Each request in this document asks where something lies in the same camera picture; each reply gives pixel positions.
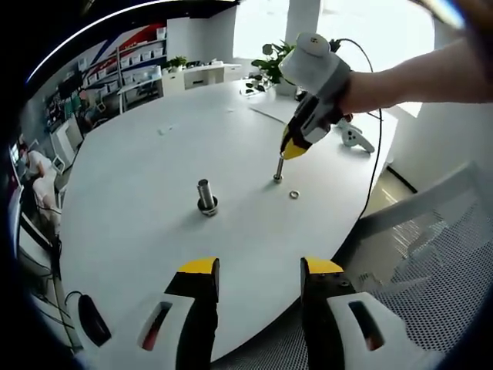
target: white game controller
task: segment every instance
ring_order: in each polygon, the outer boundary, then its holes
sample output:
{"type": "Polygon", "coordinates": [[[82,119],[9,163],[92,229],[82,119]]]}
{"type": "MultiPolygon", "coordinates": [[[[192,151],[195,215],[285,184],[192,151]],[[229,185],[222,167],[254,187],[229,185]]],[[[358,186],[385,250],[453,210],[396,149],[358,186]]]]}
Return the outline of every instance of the white game controller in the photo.
{"type": "Polygon", "coordinates": [[[371,143],[363,136],[363,131],[356,126],[351,125],[345,119],[342,119],[337,124],[342,129],[342,142],[345,146],[362,146],[369,153],[373,153],[375,148],[371,143]]]}

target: white round table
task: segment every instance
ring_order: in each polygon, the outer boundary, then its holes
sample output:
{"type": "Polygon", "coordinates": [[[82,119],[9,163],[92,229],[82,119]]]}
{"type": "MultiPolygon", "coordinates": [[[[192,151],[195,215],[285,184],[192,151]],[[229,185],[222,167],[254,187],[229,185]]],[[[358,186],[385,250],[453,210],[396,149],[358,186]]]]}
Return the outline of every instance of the white round table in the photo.
{"type": "MultiPolygon", "coordinates": [[[[216,256],[213,360],[222,357],[296,300],[300,258],[331,258],[360,215],[376,155],[344,147],[332,132],[285,162],[284,180],[275,184],[284,126],[249,102],[284,120],[297,104],[268,94],[248,99],[241,86],[157,99],[86,137],[63,205],[62,283],[66,294],[89,294],[110,330],[145,296],[163,292],[181,265],[216,256]],[[211,218],[197,209],[203,178],[219,200],[211,218]]],[[[376,146],[377,120],[359,115],[354,122],[376,146]]],[[[395,127],[384,122],[377,173],[395,127]]]]}

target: potted plant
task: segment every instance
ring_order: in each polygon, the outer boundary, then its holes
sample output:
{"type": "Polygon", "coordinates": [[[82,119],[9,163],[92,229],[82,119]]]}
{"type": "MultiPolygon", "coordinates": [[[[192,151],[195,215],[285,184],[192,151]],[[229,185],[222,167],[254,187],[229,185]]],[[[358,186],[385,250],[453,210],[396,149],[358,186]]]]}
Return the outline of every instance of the potted plant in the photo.
{"type": "Polygon", "coordinates": [[[282,45],[265,44],[262,47],[262,53],[266,59],[252,61],[252,66],[257,67],[260,74],[247,83],[246,93],[253,93],[255,90],[265,92],[269,87],[276,86],[276,92],[280,95],[294,96],[296,94],[297,87],[286,81],[279,70],[279,63],[294,49],[294,45],[281,42],[282,45]]]}
{"type": "Polygon", "coordinates": [[[169,61],[171,72],[180,72],[185,64],[186,64],[186,57],[182,55],[175,56],[173,59],[169,61]]]}

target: metal washer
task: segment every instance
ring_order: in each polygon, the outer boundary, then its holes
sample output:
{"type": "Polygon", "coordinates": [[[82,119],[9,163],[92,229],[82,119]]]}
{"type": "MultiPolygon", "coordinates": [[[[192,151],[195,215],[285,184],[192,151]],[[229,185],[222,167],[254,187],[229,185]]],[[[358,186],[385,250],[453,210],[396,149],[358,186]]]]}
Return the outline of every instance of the metal washer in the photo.
{"type": "Polygon", "coordinates": [[[300,192],[298,190],[290,191],[290,198],[291,199],[298,199],[299,196],[300,196],[300,192]]]}

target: metal cylinder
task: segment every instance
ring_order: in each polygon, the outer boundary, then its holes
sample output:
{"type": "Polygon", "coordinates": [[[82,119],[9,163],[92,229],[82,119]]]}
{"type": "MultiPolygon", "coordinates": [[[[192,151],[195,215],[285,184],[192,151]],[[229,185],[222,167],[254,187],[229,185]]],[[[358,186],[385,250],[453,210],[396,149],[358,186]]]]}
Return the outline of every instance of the metal cylinder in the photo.
{"type": "Polygon", "coordinates": [[[215,207],[215,203],[213,193],[210,190],[209,181],[202,179],[199,181],[197,189],[199,190],[200,201],[202,202],[203,207],[207,210],[212,210],[215,207]]]}
{"type": "Polygon", "coordinates": [[[279,157],[279,162],[277,162],[277,171],[274,174],[274,179],[277,181],[281,181],[283,178],[283,164],[284,164],[284,157],[281,154],[279,157]]]}

